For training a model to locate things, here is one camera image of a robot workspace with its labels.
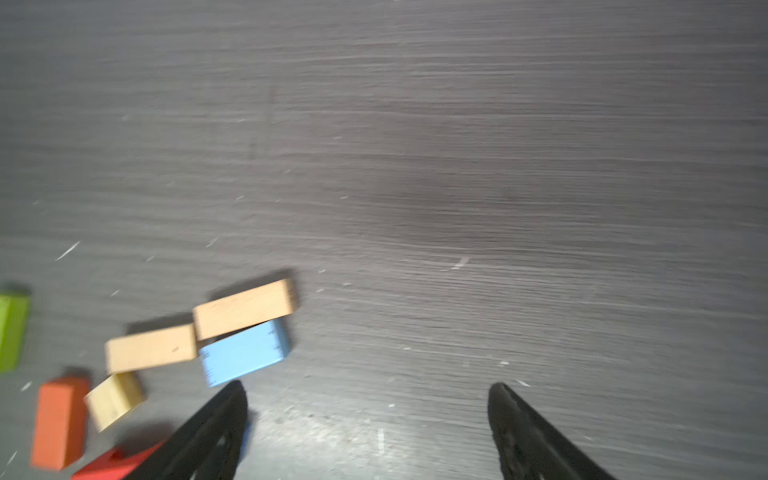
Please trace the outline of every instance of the wood grain surface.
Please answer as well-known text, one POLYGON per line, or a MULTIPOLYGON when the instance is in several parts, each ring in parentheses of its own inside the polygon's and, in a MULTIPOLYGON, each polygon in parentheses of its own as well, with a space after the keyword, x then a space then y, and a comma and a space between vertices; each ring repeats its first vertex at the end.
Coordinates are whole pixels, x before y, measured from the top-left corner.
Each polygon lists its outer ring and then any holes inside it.
MULTIPOLYGON (((33 302, 0 472, 51 478, 41 383, 288 269, 294 348, 243 379, 238 478, 500 478, 496 381, 618 478, 765 478, 766 13, 1 3, 0 280, 33 302)), ((214 393, 199 362, 140 377, 84 461, 214 393)))

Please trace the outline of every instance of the toy block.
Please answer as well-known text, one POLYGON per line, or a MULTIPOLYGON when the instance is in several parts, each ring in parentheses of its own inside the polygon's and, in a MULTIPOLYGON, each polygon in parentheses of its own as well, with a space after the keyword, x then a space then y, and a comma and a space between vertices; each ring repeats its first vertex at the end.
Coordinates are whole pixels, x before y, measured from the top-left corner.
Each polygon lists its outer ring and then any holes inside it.
POLYGON ((29 296, 0 295, 0 372, 10 372, 18 365, 28 312, 29 296))
POLYGON ((276 319, 204 346, 200 357, 208 386, 216 386, 278 363, 289 349, 282 319, 276 319))
POLYGON ((192 324, 110 339, 104 349, 110 374, 197 358, 197 341, 192 324))
POLYGON ((115 373, 85 396, 88 410, 101 432, 144 401, 133 373, 115 373))
POLYGON ((83 456, 88 379, 67 376, 40 386, 31 465, 62 470, 83 456))
POLYGON ((127 458, 123 449, 109 450, 93 462, 77 470, 72 475, 71 480, 120 480, 149 458, 160 445, 163 445, 162 442, 127 458))
POLYGON ((204 340, 293 313, 290 280, 283 279, 194 308, 197 338, 204 340))

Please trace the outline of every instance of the lime green block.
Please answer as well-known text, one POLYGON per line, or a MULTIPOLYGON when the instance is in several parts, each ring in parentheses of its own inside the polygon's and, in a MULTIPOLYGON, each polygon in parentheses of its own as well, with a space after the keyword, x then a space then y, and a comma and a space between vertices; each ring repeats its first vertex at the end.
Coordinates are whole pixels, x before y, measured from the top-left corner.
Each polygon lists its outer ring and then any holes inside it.
POLYGON ((0 372, 10 372, 18 365, 28 312, 28 296, 0 295, 0 372))

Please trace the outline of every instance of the small beige block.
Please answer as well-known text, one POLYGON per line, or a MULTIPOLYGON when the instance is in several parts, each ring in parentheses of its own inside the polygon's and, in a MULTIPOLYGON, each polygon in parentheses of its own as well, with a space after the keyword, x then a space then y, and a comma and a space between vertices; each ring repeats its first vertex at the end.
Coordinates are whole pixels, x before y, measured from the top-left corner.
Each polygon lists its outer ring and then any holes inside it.
POLYGON ((296 309, 293 285, 283 279, 246 290, 194 308, 198 339, 224 333, 289 315, 296 309))
POLYGON ((133 372, 197 358, 194 325, 121 336, 107 341, 109 373, 133 372))
POLYGON ((88 411, 98 427, 106 429, 144 401, 133 373, 115 373, 85 396, 88 411))

